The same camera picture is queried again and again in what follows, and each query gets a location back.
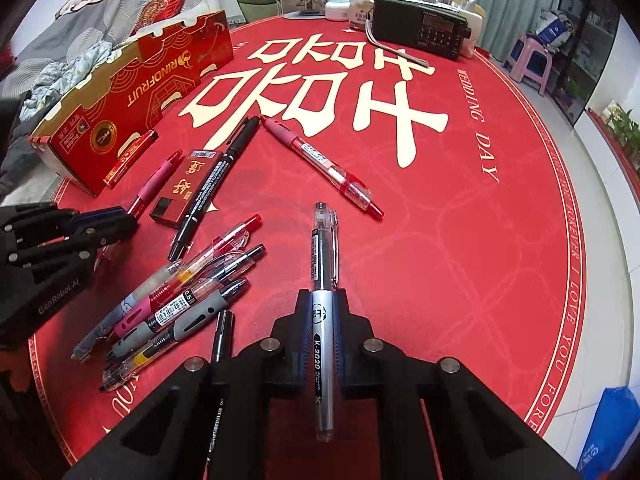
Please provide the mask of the white barrel pen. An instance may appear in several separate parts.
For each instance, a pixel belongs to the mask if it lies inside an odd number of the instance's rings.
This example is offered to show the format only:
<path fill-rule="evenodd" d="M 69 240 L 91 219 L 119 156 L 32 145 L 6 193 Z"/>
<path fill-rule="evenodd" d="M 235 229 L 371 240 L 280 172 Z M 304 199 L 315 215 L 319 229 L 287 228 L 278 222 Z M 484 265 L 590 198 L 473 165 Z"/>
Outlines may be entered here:
<path fill-rule="evenodd" d="M 166 266 L 161 266 L 148 278 L 146 278 L 137 288 L 126 296 L 119 304 L 107 313 L 102 320 L 93 327 L 90 332 L 76 344 L 70 358 L 74 361 L 82 362 L 88 359 L 93 347 L 101 339 L 108 338 L 113 333 L 114 327 L 129 313 L 137 304 L 151 292 L 157 290 L 172 278 L 179 269 L 181 260 L 170 262 Z"/>

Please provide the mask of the red lighter box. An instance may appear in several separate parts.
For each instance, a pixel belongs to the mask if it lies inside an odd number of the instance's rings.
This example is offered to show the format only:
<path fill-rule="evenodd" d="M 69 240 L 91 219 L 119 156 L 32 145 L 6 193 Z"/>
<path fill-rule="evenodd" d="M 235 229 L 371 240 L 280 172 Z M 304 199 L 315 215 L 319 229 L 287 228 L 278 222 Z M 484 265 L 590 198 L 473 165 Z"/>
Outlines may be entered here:
<path fill-rule="evenodd" d="M 194 150 L 186 156 L 158 193 L 151 219 L 178 229 L 220 156 L 221 152 L 209 150 Z"/>

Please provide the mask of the pink grip pen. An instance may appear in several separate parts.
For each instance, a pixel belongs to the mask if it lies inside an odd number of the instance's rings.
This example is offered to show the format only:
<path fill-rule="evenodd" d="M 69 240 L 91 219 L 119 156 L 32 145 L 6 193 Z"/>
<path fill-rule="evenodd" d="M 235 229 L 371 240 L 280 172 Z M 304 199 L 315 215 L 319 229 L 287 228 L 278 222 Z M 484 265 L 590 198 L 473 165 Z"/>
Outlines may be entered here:
<path fill-rule="evenodd" d="M 152 320 L 158 326 L 168 324 L 188 307 L 230 284 L 249 265 L 242 252 L 230 252 L 214 259 L 201 270 L 192 272 L 184 269 L 125 315 L 116 325 L 115 334 L 124 338 L 147 320 Z"/>

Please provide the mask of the slim red lighter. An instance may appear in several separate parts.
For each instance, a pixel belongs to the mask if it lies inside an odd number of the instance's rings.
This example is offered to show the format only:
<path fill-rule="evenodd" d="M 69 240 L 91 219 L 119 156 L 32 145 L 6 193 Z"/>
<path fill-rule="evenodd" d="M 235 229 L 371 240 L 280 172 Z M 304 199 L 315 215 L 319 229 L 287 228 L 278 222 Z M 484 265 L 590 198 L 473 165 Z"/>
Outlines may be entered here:
<path fill-rule="evenodd" d="M 108 188 L 114 188 L 132 165 L 158 139 L 158 133 L 150 129 L 143 136 L 137 136 L 118 156 L 111 171 L 104 177 L 103 182 Z"/>

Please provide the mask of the red gel pen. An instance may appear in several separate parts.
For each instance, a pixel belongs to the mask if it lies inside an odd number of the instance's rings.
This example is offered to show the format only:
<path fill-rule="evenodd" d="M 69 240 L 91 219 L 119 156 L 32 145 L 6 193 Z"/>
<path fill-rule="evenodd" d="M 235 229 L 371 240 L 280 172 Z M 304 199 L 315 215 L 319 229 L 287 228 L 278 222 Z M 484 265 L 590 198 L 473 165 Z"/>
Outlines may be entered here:
<path fill-rule="evenodd" d="M 185 288 L 195 280 L 217 257 L 220 257 L 232 250 L 241 250 L 248 243 L 250 233 L 255 232 L 262 225 L 262 217 L 253 214 L 247 220 L 240 222 L 224 235 L 217 236 L 213 241 L 198 254 L 187 262 L 182 262 L 175 276 L 157 290 L 151 292 L 140 304 L 137 304 L 125 317 L 115 326 L 114 332 L 117 336 L 125 336 L 130 330 L 140 322 L 149 318 L 161 306 L 174 298 L 181 289 Z"/>

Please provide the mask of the black marker pen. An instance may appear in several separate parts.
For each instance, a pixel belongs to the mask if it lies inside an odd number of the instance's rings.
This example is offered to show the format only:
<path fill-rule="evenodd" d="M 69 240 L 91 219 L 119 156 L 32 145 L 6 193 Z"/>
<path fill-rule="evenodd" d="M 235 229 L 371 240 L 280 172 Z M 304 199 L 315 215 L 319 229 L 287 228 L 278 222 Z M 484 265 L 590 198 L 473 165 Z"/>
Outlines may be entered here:
<path fill-rule="evenodd" d="M 210 202 L 224 183 L 224 179 L 241 157 L 247 145 L 253 140 L 260 118 L 258 116 L 244 118 L 239 124 L 239 129 L 233 139 L 228 143 L 228 148 L 222 153 L 214 168 L 209 171 L 204 183 L 198 190 L 195 200 L 180 224 L 178 233 L 171 243 L 167 260 L 174 262 L 181 259 L 190 247 L 193 237 L 198 230 Z"/>

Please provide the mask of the silver K-2020 pen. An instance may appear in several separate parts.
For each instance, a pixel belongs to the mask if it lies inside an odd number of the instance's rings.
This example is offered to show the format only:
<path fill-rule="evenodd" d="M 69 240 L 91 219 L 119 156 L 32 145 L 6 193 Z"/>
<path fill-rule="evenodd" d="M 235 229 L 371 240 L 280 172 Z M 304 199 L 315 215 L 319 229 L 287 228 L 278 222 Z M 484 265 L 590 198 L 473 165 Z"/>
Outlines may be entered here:
<path fill-rule="evenodd" d="M 335 292 L 340 273 L 337 215 L 326 203 L 314 206 L 311 232 L 311 353 L 314 372 L 314 419 L 316 437 L 333 439 L 335 412 Z"/>

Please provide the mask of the red pen with clear barrel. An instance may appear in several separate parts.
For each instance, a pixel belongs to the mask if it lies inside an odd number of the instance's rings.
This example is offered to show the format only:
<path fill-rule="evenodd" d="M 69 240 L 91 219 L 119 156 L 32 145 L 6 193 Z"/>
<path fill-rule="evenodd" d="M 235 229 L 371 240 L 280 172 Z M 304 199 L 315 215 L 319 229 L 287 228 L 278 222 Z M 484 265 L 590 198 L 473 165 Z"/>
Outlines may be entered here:
<path fill-rule="evenodd" d="M 337 165 L 328 156 L 322 154 L 309 142 L 303 140 L 287 126 L 275 119 L 262 116 L 262 124 L 278 141 L 289 150 L 306 160 L 319 174 L 322 174 L 341 195 L 368 214 L 376 221 L 384 217 L 382 209 L 372 200 L 372 194 L 366 185 L 353 174 Z"/>

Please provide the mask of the black thin marker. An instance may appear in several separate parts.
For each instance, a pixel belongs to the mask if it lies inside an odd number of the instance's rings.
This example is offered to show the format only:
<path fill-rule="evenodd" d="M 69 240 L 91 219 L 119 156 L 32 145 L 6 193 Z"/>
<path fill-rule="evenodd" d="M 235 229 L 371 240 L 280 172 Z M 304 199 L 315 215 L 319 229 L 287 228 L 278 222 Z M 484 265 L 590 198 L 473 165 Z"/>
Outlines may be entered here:
<path fill-rule="evenodd" d="M 233 333 L 234 333 L 234 314 L 230 310 L 221 310 L 218 313 L 217 325 L 214 335 L 212 359 L 215 363 L 229 359 L 232 355 Z M 212 437 L 209 441 L 208 453 L 206 457 L 205 476 L 208 478 L 208 466 L 212 459 L 214 447 L 216 443 L 217 432 L 224 410 L 224 399 L 220 399 L 214 420 L 214 428 Z"/>

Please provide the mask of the red cardboard fruit box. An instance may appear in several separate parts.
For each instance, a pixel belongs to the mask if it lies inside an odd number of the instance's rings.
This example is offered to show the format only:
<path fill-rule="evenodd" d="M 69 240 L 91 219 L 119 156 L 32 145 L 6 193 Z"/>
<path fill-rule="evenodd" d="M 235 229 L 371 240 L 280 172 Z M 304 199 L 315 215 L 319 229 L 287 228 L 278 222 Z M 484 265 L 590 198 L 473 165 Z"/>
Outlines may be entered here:
<path fill-rule="evenodd" d="M 153 129 L 169 103 L 232 60 L 222 11 L 150 32 L 67 92 L 40 120 L 30 145 L 57 174 L 97 196 L 134 135 Z"/>

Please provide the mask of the light blue floral cloth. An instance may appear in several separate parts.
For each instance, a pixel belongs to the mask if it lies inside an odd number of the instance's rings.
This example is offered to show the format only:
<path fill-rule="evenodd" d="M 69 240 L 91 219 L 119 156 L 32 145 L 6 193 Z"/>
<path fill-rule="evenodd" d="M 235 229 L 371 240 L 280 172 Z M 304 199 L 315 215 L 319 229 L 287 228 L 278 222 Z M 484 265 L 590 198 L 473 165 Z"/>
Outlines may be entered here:
<path fill-rule="evenodd" d="M 99 40 L 87 51 L 68 62 L 52 62 L 37 76 L 30 96 L 20 111 L 20 121 L 26 122 L 45 107 L 55 104 L 76 84 L 83 81 L 96 67 L 104 63 L 112 52 L 112 44 Z"/>

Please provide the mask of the red embroidered cushion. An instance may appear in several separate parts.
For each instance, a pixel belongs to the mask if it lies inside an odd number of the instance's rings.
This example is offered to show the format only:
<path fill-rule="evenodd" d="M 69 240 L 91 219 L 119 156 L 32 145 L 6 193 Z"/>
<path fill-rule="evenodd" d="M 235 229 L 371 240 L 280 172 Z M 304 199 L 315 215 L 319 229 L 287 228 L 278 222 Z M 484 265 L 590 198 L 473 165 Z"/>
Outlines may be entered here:
<path fill-rule="evenodd" d="M 131 31 L 134 36 L 140 29 L 173 18 L 182 9 L 184 0 L 151 0 L 143 8 Z"/>

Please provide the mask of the red round table mat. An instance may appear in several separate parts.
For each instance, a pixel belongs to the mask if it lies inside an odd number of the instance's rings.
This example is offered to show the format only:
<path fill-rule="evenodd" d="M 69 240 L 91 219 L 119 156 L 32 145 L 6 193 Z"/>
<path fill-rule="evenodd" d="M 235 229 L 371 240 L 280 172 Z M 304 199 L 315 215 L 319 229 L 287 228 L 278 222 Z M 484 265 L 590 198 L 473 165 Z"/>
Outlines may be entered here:
<path fill-rule="evenodd" d="M 265 257 L 234 308 L 234 356 L 267 338 L 310 289 L 316 203 L 338 217 L 349 310 L 407 356 L 460 360 L 539 437 L 563 391 L 582 322 L 582 228 L 550 134 L 484 58 L 426 74 L 376 54 L 358 32 L 273 18 L 237 30 L 235 58 L 165 117 L 147 159 L 80 210 L 128 204 L 154 162 L 218 145 L 246 115 L 284 122 L 360 177 L 384 212 L 353 205 L 272 134 L 232 169 L 196 244 L 252 214 Z M 384 479 L 375 404 L 336 398 L 335 434 L 314 431 L 312 381 L 270 403 L 267 479 Z"/>

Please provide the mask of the white round container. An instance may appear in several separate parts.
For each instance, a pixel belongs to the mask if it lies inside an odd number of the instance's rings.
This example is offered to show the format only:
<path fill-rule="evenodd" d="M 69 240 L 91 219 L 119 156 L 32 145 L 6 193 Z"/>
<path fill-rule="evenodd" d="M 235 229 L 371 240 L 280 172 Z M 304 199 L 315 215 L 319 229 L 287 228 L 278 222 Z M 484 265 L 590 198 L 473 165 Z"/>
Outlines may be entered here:
<path fill-rule="evenodd" d="M 346 22 L 349 20 L 349 0 L 329 0 L 324 7 L 324 16 L 329 21 Z"/>

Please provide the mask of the black portable radio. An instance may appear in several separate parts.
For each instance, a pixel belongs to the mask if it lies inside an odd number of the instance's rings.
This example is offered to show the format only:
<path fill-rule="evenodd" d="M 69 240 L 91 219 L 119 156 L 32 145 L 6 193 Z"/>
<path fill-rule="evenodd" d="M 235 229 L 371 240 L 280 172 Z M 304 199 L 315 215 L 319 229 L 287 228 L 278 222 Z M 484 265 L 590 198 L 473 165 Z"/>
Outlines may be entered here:
<path fill-rule="evenodd" d="M 416 0 L 375 0 L 372 32 L 376 40 L 453 61 L 472 35 L 468 20 L 459 13 Z"/>

